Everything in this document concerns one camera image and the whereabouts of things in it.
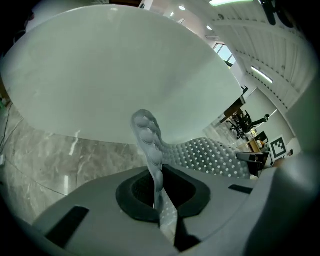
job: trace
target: black slot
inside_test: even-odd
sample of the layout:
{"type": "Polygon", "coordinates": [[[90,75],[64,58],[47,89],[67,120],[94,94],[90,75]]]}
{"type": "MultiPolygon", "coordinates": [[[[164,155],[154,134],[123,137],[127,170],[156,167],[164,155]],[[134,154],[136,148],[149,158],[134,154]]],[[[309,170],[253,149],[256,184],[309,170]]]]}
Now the black slot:
{"type": "Polygon", "coordinates": [[[229,187],[229,189],[235,190],[235,191],[238,191],[238,192],[242,192],[242,193],[245,193],[245,194],[248,194],[248,195],[250,195],[252,190],[253,190],[253,188],[251,188],[251,187],[239,186],[239,185],[235,185],[235,184],[231,185],[229,187]]]}
{"type": "Polygon", "coordinates": [[[87,208],[73,207],[45,237],[57,246],[64,248],[88,212],[87,208]]]}
{"type": "Polygon", "coordinates": [[[180,252],[184,252],[185,250],[188,250],[199,243],[201,243],[201,241],[196,236],[190,235],[187,232],[184,220],[178,216],[174,246],[180,252]]]}

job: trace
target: cable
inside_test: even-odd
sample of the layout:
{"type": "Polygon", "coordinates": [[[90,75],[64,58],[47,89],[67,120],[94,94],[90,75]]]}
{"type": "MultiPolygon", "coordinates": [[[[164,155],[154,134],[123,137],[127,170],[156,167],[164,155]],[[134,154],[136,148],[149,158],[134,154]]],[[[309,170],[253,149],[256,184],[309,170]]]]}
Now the cable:
{"type": "Polygon", "coordinates": [[[5,128],[4,128],[4,134],[3,134],[3,138],[2,138],[1,143],[0,143],[0,150],[1,150],[1,147],[2,147],[2,143],[4,142],[4,140],[6,138],[6,131],[7,131],[7,126],[8,126],[8,122],[9,122],[9,116],[10,116],[10,110],[11,110],[12,105],[13,104],[11,103],[11,105],[9,107],[8,117],[6,119],[5,128]]]}

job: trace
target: desk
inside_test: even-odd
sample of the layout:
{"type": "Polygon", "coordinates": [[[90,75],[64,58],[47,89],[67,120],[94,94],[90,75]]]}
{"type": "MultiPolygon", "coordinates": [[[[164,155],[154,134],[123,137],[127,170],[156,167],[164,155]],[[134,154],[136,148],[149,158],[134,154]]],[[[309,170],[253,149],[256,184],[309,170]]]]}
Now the desk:
{"type": "Polygon", "coordinates": [[[246,104],[246,101],[244,97],[241,96],[224,112],[225,117],[220,121],[220,123],[222,124],[224,121],[226,121],[229,117],[236,113],[244,104],[246,104]]]}
{"type": "Polygon", "coordinates": [[[255,152],[255,153],[260,152],[260,148],[258,146],[258,143],[256,142],[256,140],[254,138],[249,140],[247,143],[244,143],[244,144],[238,146],[237,148],[241,150],[241,148],[246,147],[247,145],[250,148],[250,152],[255,152]]]}

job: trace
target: gray marble tile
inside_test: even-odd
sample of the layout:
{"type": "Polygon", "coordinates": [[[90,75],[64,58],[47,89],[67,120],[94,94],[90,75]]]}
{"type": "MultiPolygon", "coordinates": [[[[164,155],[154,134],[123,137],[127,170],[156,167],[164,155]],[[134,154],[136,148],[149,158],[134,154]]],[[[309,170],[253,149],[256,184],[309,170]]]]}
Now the gray marble tile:
{"type": "Polygon", "coordinates": [[[77,188],[94,179],[146,165],[136,145],[85,140],[78,166],[77,188]]]}
{"type": "Polygon", "coordinates": [[[36,130],[23,120],[3,152],[18,170],[37,183],[68,195],[76,189],[82,141],[36,130]]]}
{"type": "Polygon", "coordinates": [[[207,138],[222,142],[228,146],[237,148],[242,145],[246,141],[242,138],[237,139],[236,131],[230,130],[231,125],[227,122],[224,123],[212,123],[206,129],[204,129],[204,133],[207,138]]]}
{"type": "Polygon", "coordinates": [[[64,195],[47,189],[21,171],[9,161],[0,169],[0,192],[11,212],[29,224],[64,197],[64,195]]]}
{"type": "Polygon", "coordinates": [[[8,119],[9,108],[0,109],[0,142],[2,141],[3,135],[5,134],[3,143],[5,143],[8,140],[9,136],[16,129],[19,123],[23,120],[23,117],[20,115],[15,105],[11,106],[10,115],[8,119]]]}

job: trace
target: gray plastic surface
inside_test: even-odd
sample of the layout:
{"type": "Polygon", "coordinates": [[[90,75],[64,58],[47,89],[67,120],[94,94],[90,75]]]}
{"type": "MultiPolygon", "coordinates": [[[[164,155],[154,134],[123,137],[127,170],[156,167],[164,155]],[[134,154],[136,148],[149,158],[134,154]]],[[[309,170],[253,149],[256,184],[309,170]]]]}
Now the gray plastic surface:
{"type": "MultiPolygon", "coordinates": [[[[315,157],[297,156],[286,160],[279,169],[265,169],[257,181],[206,175],[173,166],[204,182],[211,191],[206,208],[198,216],[184,219],[188,234],[199,238],[201,243],[181,255],[263,255],[276,248],[317,199],[318,166],[320,160],[315,157]],[[253,190],[246,194],[228,189],[232,184],[253,190]]],[[[178,255],[156,224],[130,218],[116,201],[119,184],[146,169],[133,169],[86,183],[47,209],[34,222],[34,228],[46,235],[70,209],[82,206],[89,213],[68,242],[65,248],[68,252],[91,256],[178,255]]],[[[296,235],[299,239],[304,234],[296,235]]],[[[41,244],[52,247],[50,243],[41,244]]]]}
{"type": "MultiPolygon", "coordinates": [[[[175,168],[204,182],[212,191],[212,200],[203,214],[185,219],[187,230],[205,238],[231,218],[248,194],[227,190],[231,184],[253,187],[254,180],[229,178],[175,168]]],[[[178,251],[163,235],[158,225],[137,221],[122,212],[116,200],[117,187],[147,168],[129,170],[90,181],[47,209],[33,224],[46,235],[74,206],[89,209],[66,246],[76,255],[177,255],[178,251]]]]}
{"type": "Polygon", "coordinates": [[[24,220],[17,217],[15,218],[15,221],[24,234],[46,255],[74,256],[73,253],[70,253],[49,241],[42,233],[24,220]]]}

